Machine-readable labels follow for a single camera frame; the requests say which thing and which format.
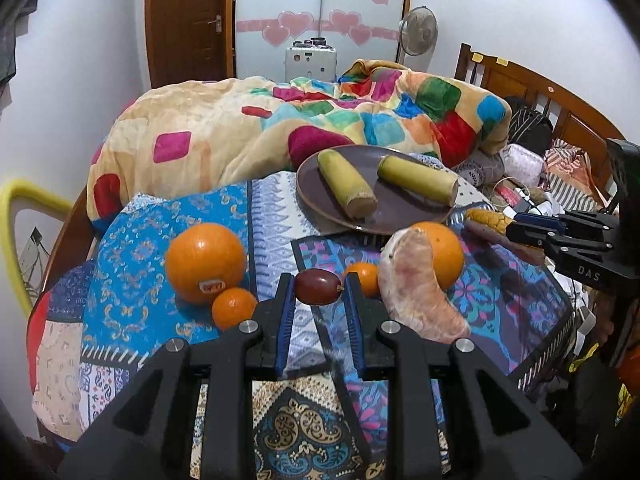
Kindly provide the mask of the brown wooden door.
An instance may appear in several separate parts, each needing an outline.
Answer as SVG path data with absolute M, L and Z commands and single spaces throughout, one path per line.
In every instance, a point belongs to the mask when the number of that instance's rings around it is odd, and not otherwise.
M 234 0 L 144 0 L 151 86 L 235 75 Z

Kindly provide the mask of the dark brown round plate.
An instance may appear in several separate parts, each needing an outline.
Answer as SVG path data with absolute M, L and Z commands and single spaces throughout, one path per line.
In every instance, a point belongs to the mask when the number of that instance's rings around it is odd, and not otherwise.
M 349 218 L 328 182 L 322 177 L 318 155 L 308 157 L 297 169 L 296 188 L 297 195 L 308 209 L 340 226 L 371 234 L 392 235 L 416 222 L 442 222 L 456 204 L 459 193 L 456 193 L 457 196 L 451 204 L 439 203 L 378 176 L 378 164 L 386 156 L 394 156 L 414 166 L 458 177 L 447 169 L 436 168 L 430 162 L 421 162 L 407 154 L 380 146 L 342 145 L 337 146 L 335 151 L 342 155 L 370 186 L 378 202 L 372 214 L 362 219 Z

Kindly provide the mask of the white standing fan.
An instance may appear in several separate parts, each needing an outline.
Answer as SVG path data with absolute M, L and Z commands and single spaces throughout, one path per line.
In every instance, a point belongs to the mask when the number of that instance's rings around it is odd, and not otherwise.
M 397 63 L 404 65 L 406 58 L 416 58 L 435 50 L 438 23 L 434 12 L 427 6 L 416 6 L 399 23 L 399 51 Z

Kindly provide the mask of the right yellow corn cob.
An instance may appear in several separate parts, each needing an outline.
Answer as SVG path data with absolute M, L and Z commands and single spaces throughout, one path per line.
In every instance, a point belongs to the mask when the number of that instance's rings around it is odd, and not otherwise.
M 399 158 L 385 156 L 378 164 L 378 177 L 432 202 L 454 206 L 458 196 L 458 176 L 452 172 Z

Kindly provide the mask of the peeled pomelo segment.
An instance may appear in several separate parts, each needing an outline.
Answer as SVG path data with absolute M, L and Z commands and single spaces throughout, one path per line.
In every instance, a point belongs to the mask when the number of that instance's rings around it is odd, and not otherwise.
M 437 281 L 432 244 L 419 229 L 397 231 L 388 240 L 378 260 L 378 289 L 390 317 L 424 339 L 452 344 L 471 335 Z

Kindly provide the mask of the small tangerine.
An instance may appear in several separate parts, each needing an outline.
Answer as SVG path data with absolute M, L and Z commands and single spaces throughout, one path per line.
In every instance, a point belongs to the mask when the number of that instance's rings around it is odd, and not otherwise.
M 230 330 L 249 320 L 257 307 L 255 296 L 244 288 L 233 287 L 219 294 L 212 303 L 210 312 L 218 330 Z
M 352 263 L 343 273 L 344 278 L 346 278 L 349 273 L 355 273 L 358 276 L 364 296 L 376 298 L 380 294 L 380 290 L 378 289 L 378 266 L 375 263 Z

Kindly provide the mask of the left yellow corn cob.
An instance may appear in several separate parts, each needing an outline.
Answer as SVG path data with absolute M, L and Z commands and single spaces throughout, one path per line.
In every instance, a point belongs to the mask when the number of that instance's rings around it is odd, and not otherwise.
M 363 219 L 378 206 L 372 188 L 359 171 L 338 151 L 328 148 L 318 154 L 322 178 L 344 213 L 351 219 Z

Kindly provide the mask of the wooden bed headboard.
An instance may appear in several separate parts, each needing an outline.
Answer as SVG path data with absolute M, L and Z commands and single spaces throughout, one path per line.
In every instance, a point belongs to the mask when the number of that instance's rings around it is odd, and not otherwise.
M 469 44 L 460 46 L 454 76 L 502 98 L 517 96 L 548 117 L 556 138 L 587 152 L 593 184 L 601 195 L 613 195 L 606 141 L 624 136 L 596 108 L 551 79 L 505 58 L 477 52 Z

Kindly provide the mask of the blue patterned patchwork quilt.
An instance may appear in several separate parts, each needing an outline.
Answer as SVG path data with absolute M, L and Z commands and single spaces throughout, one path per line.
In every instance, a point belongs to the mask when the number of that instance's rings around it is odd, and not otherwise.
M 169 339 L 213 340 L 273 297 L 282 274 L 322 269 L 330 284 L 296 307 L 282 377 L 253 386 L 256 471 L 383 477 L 388 388 L 357 376 L 336 288 L 355 272 L 376 292 L 384 237 L 318 217 L 289 171 L 110 209 L 89 230 L 96 253 L 67 267 L 29 321 L 32 407 L 54 446 L 69 451 Z

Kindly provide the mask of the white metal case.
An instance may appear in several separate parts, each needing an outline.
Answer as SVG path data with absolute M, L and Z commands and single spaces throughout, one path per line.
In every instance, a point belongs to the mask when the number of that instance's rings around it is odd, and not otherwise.
M 323 37 L 295 40 L 285 49 L 285 81 L 306 77 L 332 82 L 336 79 L 337 50 Z

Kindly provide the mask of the colourful patchwork fleece blanket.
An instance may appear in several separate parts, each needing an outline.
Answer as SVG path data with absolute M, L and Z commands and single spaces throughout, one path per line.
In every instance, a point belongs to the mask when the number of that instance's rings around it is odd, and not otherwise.
M 454 167 L 506 146 L 510 105 L 454 78 L 359 60 L 337 81 L 189 80 L 145 92 L 94 154 L 87 216 L 105 231 L 132 198 L 176 198 L 298 167 L 324 148 L 366 144 Z

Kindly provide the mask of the yellow corn cob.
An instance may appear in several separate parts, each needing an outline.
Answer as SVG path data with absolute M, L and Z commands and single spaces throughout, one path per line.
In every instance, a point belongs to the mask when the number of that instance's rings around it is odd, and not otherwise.
M 378 206 L 372 188 L 359 171 L 338 151 L 328 148 L 318 154 L 322 178 L 344 213 L 351 219 L 363 219 Z
M 458 176 L 452 172 L 399 158 L 385 156 L 378 164 L 378 177 L 432 202 L 454 206 L 458 196 Z

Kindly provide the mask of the yellow foam tube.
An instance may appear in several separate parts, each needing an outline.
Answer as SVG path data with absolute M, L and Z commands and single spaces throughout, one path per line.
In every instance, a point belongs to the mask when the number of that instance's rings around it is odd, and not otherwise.
M 23 178 L 1 185 L 1 255 L 6 279 L 24 318 L 44 289 L 44 270 L 52 247 L 44 234 L 61 226 L 72 203 Z

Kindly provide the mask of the large orange with sticker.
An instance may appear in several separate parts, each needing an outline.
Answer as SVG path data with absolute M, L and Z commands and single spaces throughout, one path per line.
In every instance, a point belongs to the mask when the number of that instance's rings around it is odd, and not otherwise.
M 210 304 L 244 278 L 244 246 L 230 229 L 200 223 L 180 233 L 168 246 L 165 272 L 176 295 L 189 304 Z

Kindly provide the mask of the dark red grape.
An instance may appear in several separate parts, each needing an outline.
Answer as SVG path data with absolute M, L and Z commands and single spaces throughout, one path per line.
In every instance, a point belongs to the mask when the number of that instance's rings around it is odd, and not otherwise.
M 295 296 L 302 304 L 322 307 L 340 298 L 344 287 L 332 272 L 323 269 L 307 269 L 299 272 L 294 280 Z

